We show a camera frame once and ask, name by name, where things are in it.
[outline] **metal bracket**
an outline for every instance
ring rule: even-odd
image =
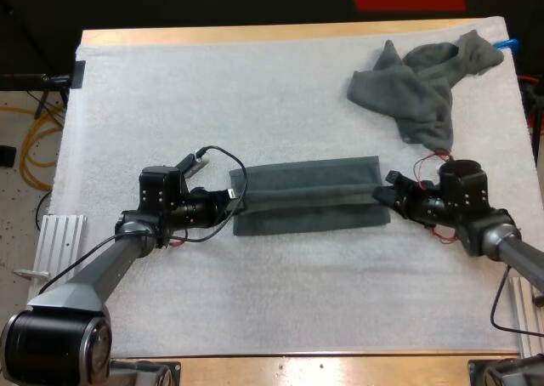
[[[535,305],[540,292],[523,277],[512,277],[509,285],[517,328],[522,331],[544,332],[544,311]],[[519,334],[518,342],[519,355],[522,358],[544,353],[542,338]]]
[[[32,270],[14,270],[14,273],[31,280],[28,298],[34,298],[48,280],[81,257],[81,239],[87,218],[83,215],[43,216],[42,230],[37,243]],[[60,282],[71,278],[74,271]]]

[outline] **red wire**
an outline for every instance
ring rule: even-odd
[[[170,241],[170,246],[171,247],[179,247],[184,243],[185,243],[185,241],[183,241],[183,240]]]
[[[423,159],[420,159],[418,162],[419,162],[419,168],[417,169],[417,175],[414,175],[416,177],[416,180],[417,180],[417,184],[419,185],[420,189],[421,190],[425,190],[425,188],[423,187],[422,185],[422,178],[421,178],[421,174],[422,174],[422,166],[423,166],[423,163],[429,159],[429,158],[432,158],[434,156],[437,156],[438,158],[440,158],[442,161],[444,162],[448,162],[449,160],[452,160],[453,161],[453,155],[447,151],[447,150],[442,150],[440,148],[438,148],[434,153],[432,154],[429,154],[427,156],[425,156]]]
[[[533,84],[538,84],[541,82],[541,80],[538,77],[533,76],[518,76],[518,80],[524,81],[524,82],[532,82]]]
[[[431,235],[438,237],[440,239],[440,242],[444,244],[451,244],[458,240],[457,236],[453,235],[452,237],[446,237],[442,236],[440,233],[437,233],[436,228],[431,229]]]

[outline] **black cable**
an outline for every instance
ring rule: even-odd
[[[40,199],[40,201],[37,203],[37,206],[36,206],[36,212],[34,213],[34,216],[35,216],[35,222],[36,222],[36,228],[37,228],[37,231],[41,231],[42,230],[42,227],[40,226],[40,223],[38,221],[38,217],[39,217],[39,213],[40,213],[40,207],[42,207],[42,204],[43,202],[48,198],[49,195],[51,195],[51,190],[46,193],[45,195],[42,196],[42,199]]]
[[[100,244],[94,246],[88,253],[85,253],[83,256],[81,256],[78,260],[76,260],[74,263],[70,264],[68,267],[66,267],[64,270],[60,271],[59,274],[57,274],[55,277],[53,277],[51,280],[49,280],[39,291],[38,294],[43,294],[45,290],[47,290],[49,287],[51,287],[55,282],[57,282],[59,279],[61,279],[64,275],[66,275],[70,270],[75,269],[79,264],[81,264],[83,261],[85,261],[87,258],[91,257],[93,254],[95,254],[102,246],[109,243],[112,240],[118,239],[120,237],[125,236],[137,236],[137,237],[153,237],[153,235],[146,230],[143,231],[131,231],[128,233],[120,233],[118,235],[113,235],[102,241]]]
[[[42,110],[45,110],[49,115],[52,115],[51,111],[49,110],[48,108],[48,105],[49,107],[53,108],[53,109],[57,109],[58,107],[55,107],[53,104],[51,103],[48,103],[47,101],[43,102],[41,101],[38,97],[36,97],[34,94],[32,94],[30,91],[26,90],[26,93],[28,95],[30,95],[34,100],[37,101],[37,103],[39,104],[38,108],[42,109]],[[61,116],[59,113],[55,114],[56,116],[59,116],[60,118],[62,118],[63,120],[65,119],[63,116]]]
[[[507,265],[507,268],[504,270],[504,275],[502,276],[501,284],[499,284],[499,288],[496,292],[495,300],[493,301],[493,306],[491,307],[491,315],[490,315],[491,325],[494,326],[496,329],[500,331],[504,331],[504,332],[520,333],[522,335],[532,335],[534,337],[544,338],[544,333],[523,331],[521,329],[516,329],[516,328],[507,328],[505,326],[500,326],[495,322],[496,306],[499,304],[499,299],[501,298],[501,294],[502,294],[502,288],[504,288],[504,284],[507,282],[508,273],[510,272],[510,269],[511,267]]]
[[[205,146],[203,148],[200,148],[196,152],[196,155],[200,157],[200,156],[204,155],[208,150],[218,150],[219,152],[222,152],[226,156],[232,158],[236,163],[238,163],[238,165],[240,165],[241,171],[242,171],[242,173],[244,175],[244,187],[241,190],[240,197],[238,197],[238,199],[236,200],[234,208],[230,211],[230,213],[226,217],[226,219],[223,222],[221,222],[221,224],[218,226],[218,228],[216,230],[214,230],[212,233],[210,233],[209,235],[207,235],[205,237],[202,237],[201,239],[189,239],[189,238],[187,238],[187,236],[185,238],[178,237],[178,236],[172,236],[172,237],[170,237],[171,239],[181,240],[183,242],[188,242],[188,243],[202,243],[203,241],[211,239],[219,231],[221,231],[221,229],[232,219],[232,217],[234,216],[236,210],[238,210],[238,207],[240,207],[242,201],[246,197],[246,192],[247,192],[247,170],[246,170],[246,167],[244,166],[244,164],[236,156],[232,155],[227,150],[224,150],[223,148],[221,148],[219,146],[216,146],[216,145],[209,145],[209,146]]]

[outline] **crumpled gray towel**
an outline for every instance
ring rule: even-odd
[[[476,31],[456,44],[414,48],[403,59],[387,40],[373,70],[354,72],[348,99],[392,116],[405,142],[451,151],[451,88],[467,74],[478,74],[503,60],[502,52]]]

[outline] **black connector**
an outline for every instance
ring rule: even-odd
[[[14,146],[0,145],[0,167],[14,167],[16,154]]]

